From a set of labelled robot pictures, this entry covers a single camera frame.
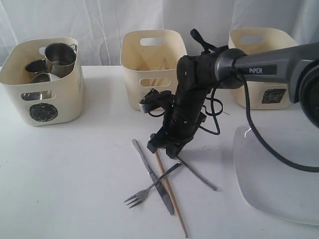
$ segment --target stainless steel cup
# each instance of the stainless steel cup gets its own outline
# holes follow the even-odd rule
[[[30,84],[41,83],[41,82],[49,82],[51,78],[47,73],[40,73],[36,75],[31,81]],[[22,99],[25,101],[36,101],[36,100],[44,100],[51,98],[51,91],[41,91],[41,92],[30,92],[24,93],[21,95]]]
[[[75,44],[57,42],[48,45],[44,51],[48,72],[61,78],[70,74],[75,65],[76,50]]]
[[[47,73],[46,61],[45,59],[32,61],[25,66],[25,70],[31,80],[39,73]]]

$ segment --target clear plastic plate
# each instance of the clear plastic plate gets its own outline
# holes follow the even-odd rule
[[[319,166],[319,131],[258,128],[262,137],[287,159]],[[319,225],[319,173],[293,169],[271,155],[248,126],[236,129],[234,164],[243,197],[270,216]]]

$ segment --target white curtain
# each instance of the white curtain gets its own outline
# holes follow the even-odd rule
[[[221,46],[229,31],[273,27],[299,44],[319,41],[319,0],[0,0],[0,65],[19,43],[76,38],[83,65],[119,65],[123,36],[134,30],[179,32],[188,54],[200,46],[189,35]]]

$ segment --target cream plastic bin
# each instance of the cream plastic bin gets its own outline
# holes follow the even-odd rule
[[[79,46],[73,71],[56,81],[28,84],[30,78],[24,67],[31,61],[44,59],[40,52],[54,42],[68,45],[78,42],[73,38],[51,38],[24,42],[14,48],[0,71],[0,82],[22,119],[38,126],[62,123],[77,118],[82,111],[84,80],[79,57]],[[26,101],[23,93],[51,91],[52,98]]]
[[[287,33],[273,28],[236,29],[230,32],[228,41],[229,48],[241,49],[247,55],[297,45]],[[283,109],[290,104],[286,84],[248,82],[248,89],[251,109]],[[246,107],[244,87],[232,90],[232,94],[238,104]]]
[[[144,38],[160,38],[162,44],[141,45]],[[121,65],[131,107],[140,110],[139,101],[152,88],[174,93],[177,88],[177,62],[186,54],[184,42],[175,31],[143,30],[126,34],[123,38]]]

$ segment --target knife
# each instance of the knife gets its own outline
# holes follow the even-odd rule
[[[146,167],[146,170],[148,171],[152,181],[155,182],[158,179],[158,177],[155,175],[154,171],[151,169],[149,162],[148,162],[145,154],[143,153],[139,143],[137,142],[136,139],[132,139],[132,143],[133,143],[136,151],[139,153],[139,156],[141,157],[141,159]],[[169,213],[171,215],[173,215],[174,214],[174,206],[173,206],[173,203],[171,202],[171,199],[170,199],[164,185],[161,182],[159,182],[155,185],[155,187],[160,195],[160,198],[163,200],[166,208],[168,209]]]

